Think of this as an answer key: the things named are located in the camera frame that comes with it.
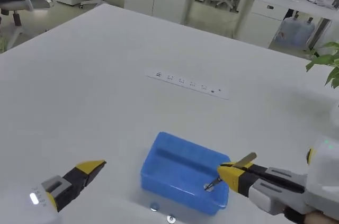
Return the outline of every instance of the power strip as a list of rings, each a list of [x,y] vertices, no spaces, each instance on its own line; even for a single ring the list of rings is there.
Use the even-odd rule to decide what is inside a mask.
[[[186,77],[177,76],[172,73],[166,73],[162,70],[151,71],[147,73],[147,76],[173,85],[178,85],[200,93],[205,93],[214,97],[228,100],[227,91],[222,87],[211,87],[209,84],[197,82],[196,80],[190,80]]]

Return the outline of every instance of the green plant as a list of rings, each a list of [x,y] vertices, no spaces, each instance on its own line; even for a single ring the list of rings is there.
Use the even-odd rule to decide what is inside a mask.
[[[334,69],[328,75],[325,85],[331,82],[332,88],[337,88],[339,86],[339,43],[337,42],[328,42],[324,48],[331,48],[332,55],[327,54],[319,57],[315,57],[308,65],[306,65],[306,71],[309,71],[314,64],[329,65],[333,66]]]

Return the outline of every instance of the blue container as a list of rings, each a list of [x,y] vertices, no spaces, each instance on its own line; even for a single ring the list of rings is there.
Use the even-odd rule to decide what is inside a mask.
[[[229,157],[161,132],[155,139],[141,170],[141,187],[208,215],[224,209],[228,186],[213,191],[204,185],[218,177],[217,167]]]

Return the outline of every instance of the white table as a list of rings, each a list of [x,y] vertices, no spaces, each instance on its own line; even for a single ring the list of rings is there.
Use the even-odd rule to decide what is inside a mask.
[[[289,223],[233,192],[207,217],[140,188],[160,131],[238,160],[307,171],[306,152],[334,134],[327,67],[109,5],[0,56],[0,186],[44,181],[84,160],[108,163],[61,215],[65,224]],[[218,83],[228,101],[145,76],[152,68]],[[161,211],[149,210],[156,200]]]

